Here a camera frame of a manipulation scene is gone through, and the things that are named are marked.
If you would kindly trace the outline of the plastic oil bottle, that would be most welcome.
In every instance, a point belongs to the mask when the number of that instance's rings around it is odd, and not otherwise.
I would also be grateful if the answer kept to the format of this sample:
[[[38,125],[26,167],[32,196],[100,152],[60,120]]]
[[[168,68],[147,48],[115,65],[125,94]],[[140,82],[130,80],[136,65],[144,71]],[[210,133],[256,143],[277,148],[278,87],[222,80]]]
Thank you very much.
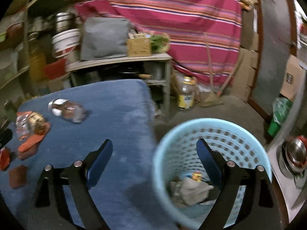
[[[188,110],[194,105],[195,97],[195,81],[189,77],[184,76],[180,93],[178,95],[177,105],[180,110]]]

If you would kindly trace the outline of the brown crumpled paper ball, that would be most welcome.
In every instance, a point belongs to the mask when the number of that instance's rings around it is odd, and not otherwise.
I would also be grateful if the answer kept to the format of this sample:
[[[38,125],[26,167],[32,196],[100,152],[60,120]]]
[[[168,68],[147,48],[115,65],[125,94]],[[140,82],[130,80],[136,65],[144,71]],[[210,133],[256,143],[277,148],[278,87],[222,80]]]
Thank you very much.
[[[38,112],[32,112],[28,117],[28,124],[32,131],[37,135],[42,135],[45,132],[45,123],[46,120],[42,114]]]

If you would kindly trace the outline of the steel bowl on stove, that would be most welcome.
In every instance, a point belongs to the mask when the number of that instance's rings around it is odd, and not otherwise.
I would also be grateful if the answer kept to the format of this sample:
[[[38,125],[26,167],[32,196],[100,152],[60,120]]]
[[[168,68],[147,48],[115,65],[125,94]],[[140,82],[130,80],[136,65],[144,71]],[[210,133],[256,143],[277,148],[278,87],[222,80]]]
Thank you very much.
[[[298,136],[285,144],[286,160],[295,173],[306,170],[306,138]]]

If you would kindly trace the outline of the steel pot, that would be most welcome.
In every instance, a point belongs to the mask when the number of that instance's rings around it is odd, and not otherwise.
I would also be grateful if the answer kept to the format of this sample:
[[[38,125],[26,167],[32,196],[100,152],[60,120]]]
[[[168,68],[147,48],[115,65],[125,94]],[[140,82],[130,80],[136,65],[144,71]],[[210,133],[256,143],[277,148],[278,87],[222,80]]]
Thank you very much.
[[[72,14],[69,12],[60,12],[55,15],[55,31],[61,33],[69,30],[71,27]]]

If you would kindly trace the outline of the white plastic bucket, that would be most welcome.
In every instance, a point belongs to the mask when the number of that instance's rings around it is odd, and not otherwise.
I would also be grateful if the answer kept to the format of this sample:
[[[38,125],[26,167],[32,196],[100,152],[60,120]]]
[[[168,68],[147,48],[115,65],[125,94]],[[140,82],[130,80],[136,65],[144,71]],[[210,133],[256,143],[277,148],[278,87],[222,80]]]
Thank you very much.
[[[66,30],[51,38],[53,44],[53,56],[62,58],[79,46],[81,40],[80,29]]]

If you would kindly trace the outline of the pink striped curtain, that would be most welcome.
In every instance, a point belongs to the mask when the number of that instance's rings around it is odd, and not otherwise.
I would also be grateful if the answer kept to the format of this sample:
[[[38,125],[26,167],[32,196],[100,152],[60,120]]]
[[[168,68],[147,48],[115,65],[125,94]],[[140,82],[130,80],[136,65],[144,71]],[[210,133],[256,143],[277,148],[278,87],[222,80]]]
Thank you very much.
[[[238,59],[238,0],[91,0],[75,8],[82,19],[126,18],[138,31],[169,35],[174,67],[204,84],[222,85]]]

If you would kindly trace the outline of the blue knitted table cloth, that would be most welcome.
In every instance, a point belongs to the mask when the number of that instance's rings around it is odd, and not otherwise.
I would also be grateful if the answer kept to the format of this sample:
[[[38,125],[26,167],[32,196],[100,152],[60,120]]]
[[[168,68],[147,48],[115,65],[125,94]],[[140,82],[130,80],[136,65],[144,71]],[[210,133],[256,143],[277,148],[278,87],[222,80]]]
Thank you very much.
[[[82,105],[89,111],[86,120],[74,124],[54,116],[48,104],[59,98]],[[34,190],[44,167],[68,167],[109,139],[112,156],[97,185],[89,191],[109,227],[176,229],[153,192],[151,169],[157,144],[151,96],[142,80],[103,81],[62,90],[24,102],[19,111],[39,112],[51,124],[38,152],[10,165],[27,167],[24,187],[12,189],[8,172],[1,172],[1,194],[23,227],[28,226]]]

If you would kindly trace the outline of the clear orange cartoon snack bag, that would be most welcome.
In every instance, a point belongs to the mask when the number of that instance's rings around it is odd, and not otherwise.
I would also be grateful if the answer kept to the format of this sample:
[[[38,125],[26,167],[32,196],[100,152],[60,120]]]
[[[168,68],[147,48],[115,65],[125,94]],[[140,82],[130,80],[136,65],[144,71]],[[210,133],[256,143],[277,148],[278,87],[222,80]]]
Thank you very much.
[[[29,118],[31,114],[32,111],[17,112],[15,126],[20,141],[29,137],[32,134],[31,126],[29,123]]]

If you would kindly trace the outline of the yellow utensil holder box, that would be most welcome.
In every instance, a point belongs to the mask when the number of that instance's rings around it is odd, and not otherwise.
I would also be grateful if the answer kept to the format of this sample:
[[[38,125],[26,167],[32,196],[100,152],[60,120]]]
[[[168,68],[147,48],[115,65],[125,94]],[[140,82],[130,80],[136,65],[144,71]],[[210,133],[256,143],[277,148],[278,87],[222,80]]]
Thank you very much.
[[[151,36],[145,33],[137,33],[135,30],[128,32],[127,55],[129,57],[149,57],[151,53]]]

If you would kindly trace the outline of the wooden wall shelf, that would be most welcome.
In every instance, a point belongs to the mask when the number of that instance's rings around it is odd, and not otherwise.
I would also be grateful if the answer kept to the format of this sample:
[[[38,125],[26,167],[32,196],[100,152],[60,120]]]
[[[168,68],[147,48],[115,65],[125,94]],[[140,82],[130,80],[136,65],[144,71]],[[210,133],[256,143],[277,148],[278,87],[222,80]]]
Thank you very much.
[[[1,90],[17,83],[24,94],[48,90],[44,67],[55,61],[55,15],[69,0],[1,0]]]

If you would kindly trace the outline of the red plastic basket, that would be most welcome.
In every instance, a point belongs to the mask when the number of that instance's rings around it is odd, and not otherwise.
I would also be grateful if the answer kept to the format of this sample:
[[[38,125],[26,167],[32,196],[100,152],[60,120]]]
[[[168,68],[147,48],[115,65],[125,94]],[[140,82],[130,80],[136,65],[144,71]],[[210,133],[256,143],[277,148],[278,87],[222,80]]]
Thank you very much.
[[[49,80],[54,80],[55,78],[61,77],[66,74],[66,60],[59,59],[56,62],[47,64],[43,71]]]

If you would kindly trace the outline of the wooden side table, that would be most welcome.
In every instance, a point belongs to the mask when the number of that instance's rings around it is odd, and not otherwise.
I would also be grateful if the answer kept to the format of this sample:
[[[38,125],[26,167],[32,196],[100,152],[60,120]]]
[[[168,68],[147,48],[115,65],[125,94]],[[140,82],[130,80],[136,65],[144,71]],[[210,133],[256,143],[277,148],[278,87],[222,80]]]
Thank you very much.
[[[111,69],[125,78],[140,78],[149,86],[161,86],[163,89],[163,107],[161,109],[165,121],[170,118],[171,100],[171,61],[167,53],[156,53],[147,57],[121,57],[91,61],[77,61],[66,66],[67,72],[75,72],[88,68]]]

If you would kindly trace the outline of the light blue trash basket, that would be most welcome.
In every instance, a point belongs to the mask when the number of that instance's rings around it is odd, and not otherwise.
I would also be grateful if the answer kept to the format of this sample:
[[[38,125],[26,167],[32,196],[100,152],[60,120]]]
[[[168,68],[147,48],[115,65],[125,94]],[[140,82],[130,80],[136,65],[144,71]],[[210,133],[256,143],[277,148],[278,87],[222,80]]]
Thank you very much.
[[[179,207],[172,201],[168,189],[172,181],[190,177],[195,171],[201,172],[206,182],[210,180],[196,152],[196,143],[201,138],[225,160],[248,169],[261,165],[268,178],[273,178],[265,149],[243,127],[217,118],[193,119],[174,127],[161,139],[154,154],[153,189],[166,213],[188,229],[198,229],[212,206],[196,204]]]

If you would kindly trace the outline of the orange wrapper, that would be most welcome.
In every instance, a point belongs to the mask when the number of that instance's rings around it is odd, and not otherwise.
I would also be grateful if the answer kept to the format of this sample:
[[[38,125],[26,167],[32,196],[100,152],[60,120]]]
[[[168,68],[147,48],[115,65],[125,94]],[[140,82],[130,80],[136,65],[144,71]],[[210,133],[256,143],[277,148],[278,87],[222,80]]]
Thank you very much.
[[[40,143],[49,132],[50,127],[51,124],[49,122],[45,122],[43,124],[42,132],[39,134],[32,134],[30,137],[28,137],[27,140],[18,147],[18,151],[24,153],[30,148],[34,147],[36,144]]]

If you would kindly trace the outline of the grey fabric cover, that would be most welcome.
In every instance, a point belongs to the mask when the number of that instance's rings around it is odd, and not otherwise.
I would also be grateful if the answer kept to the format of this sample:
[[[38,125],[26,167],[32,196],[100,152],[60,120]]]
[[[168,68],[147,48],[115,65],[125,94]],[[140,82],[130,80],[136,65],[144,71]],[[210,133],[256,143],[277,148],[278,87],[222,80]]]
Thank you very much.
[[[82,61],[127,56],[129,20],[89,17],[83,24],[80,58]]]

